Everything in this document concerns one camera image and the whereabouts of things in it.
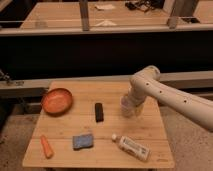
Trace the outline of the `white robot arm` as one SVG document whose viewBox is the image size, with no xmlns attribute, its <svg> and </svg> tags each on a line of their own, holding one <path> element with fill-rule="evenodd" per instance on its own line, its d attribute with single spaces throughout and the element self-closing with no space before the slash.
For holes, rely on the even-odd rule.
<svg viewBox="0 0 213 171">
<path fill-rule="evenodd" d="M 121 98 L 121 106 L 127 117 L 136 113 L 147 96 L 181 113 L 206 130 L 213 132 L 213 101 L 166 86 L 159 82 L 160 70 L 153 65 L 130 77 L 130 89 Z"/>
</svg>

